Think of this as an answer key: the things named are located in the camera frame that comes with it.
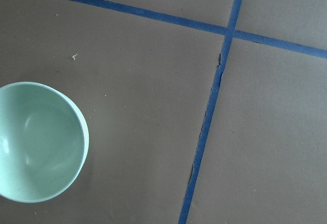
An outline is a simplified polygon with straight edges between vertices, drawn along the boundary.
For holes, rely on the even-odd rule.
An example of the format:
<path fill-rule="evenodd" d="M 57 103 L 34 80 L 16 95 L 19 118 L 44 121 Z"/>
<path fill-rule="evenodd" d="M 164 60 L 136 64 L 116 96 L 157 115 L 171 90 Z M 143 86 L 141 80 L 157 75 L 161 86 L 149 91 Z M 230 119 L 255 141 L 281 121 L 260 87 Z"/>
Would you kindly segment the green bowl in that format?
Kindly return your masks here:
<path fill-rule="evenodd" d="M 36 82 L 1 88 L 1 196 L 39 203 L 63 193 L 87 157 L 89 132 L 78 106 Z"/>

